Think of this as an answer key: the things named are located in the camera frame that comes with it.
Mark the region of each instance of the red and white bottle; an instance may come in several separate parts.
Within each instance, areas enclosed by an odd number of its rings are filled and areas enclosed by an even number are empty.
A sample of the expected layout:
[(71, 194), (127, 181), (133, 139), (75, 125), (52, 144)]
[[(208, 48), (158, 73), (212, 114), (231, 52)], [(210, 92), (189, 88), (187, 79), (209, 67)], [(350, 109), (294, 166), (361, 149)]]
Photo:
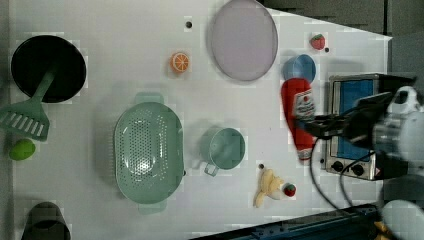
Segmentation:
[(315, 104), (312, 97), (311, 85), (303, 78), (291, 78), (281, 87), (284, 116), (292, 133), (299, 160), (311, 159), (313, 136), (296, 126), (296, 119), (313, 120)]

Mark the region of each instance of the black frying pan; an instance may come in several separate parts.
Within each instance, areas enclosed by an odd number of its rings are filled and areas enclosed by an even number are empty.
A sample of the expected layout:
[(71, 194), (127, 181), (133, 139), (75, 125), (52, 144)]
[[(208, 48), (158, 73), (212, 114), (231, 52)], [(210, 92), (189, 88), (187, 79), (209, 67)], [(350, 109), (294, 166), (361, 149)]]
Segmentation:
[(63, 102), (75, 96), (85, 82), (84, 58), (74, 45), (56, 36), (32, 37), (16, 49), (11, 69), (19, 89), (32, 97), (53, 61), (63, 62), (43, 102)]

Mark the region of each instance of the green lime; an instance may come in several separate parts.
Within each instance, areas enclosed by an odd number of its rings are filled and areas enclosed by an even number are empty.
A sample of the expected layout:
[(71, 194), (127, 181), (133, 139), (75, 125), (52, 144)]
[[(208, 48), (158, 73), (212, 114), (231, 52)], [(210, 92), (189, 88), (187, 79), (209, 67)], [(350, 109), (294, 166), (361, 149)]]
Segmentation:
[(13, 160), (20, 161), (31, 157), (34, 152), (34, 143), (29, 139), (21, 139), (10, 150), (9, 157)]

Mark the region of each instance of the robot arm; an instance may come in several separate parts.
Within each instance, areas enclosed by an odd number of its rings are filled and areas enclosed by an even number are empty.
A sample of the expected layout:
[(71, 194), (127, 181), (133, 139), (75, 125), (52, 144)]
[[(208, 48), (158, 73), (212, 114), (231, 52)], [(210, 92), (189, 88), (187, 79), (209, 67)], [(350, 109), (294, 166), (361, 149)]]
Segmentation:
[[(390, 202), (382, 209), (383, 221), (393, 234), (407, 240), (423, 239), (424, 235), (422, 105), (421, 95), (414, 88), (405, 86), (394, 97), (382, 93), (360, 99), (355, 108), (340, 116), (317, 116), (314, 121), (298, 121), (305, 131), (321, 139), (339, 136), (355, 146), (381, 153), (385, 156), (384, 162), (408, 163), (408, 175), (385, 183), (390, 191), (383, 192), (383, 198)], [(394, 193), (395, 197), (386, 199), (385, 195), (390, 195), (388, 192)]]

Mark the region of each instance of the small black hole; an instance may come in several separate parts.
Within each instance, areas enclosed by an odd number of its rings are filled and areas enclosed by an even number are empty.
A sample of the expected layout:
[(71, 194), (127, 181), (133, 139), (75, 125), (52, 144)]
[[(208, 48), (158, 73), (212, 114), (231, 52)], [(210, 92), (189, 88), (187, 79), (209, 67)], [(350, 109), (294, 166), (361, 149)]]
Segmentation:
[(193, 23), (191, 23), (190, 21), (186, 22), (186, 28), (192, 28), (193, 27)]

